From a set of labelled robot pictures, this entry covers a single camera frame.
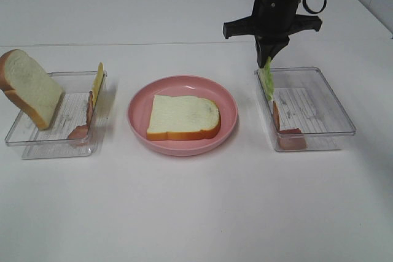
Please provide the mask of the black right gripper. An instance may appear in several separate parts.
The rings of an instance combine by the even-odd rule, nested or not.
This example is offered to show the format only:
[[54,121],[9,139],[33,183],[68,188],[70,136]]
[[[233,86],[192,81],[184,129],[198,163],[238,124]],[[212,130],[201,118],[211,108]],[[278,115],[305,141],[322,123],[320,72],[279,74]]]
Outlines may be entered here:
[[[251,35],[278,41],[304,30],[319,31],[322,20],[318,16],[297,14],[299,3],[300,0],[254,0],[249,17],[224,23],[224,38]],[[268,58],[273,60],[289,44],[288,40],[281,40],[270,45],[264,38],[255,38],[259,67],[264,67]]]

